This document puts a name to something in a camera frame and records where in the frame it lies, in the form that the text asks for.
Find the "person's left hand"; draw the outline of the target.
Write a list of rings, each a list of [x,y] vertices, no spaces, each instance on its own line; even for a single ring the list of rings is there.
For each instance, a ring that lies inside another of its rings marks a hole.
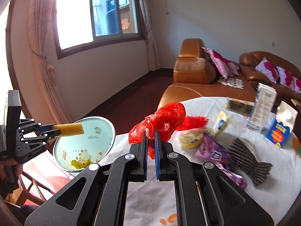
[[[2,182],[13,182],[14,178],[22,174],[23,165],[17,163],[13,158],[1,161],[0,176]]]

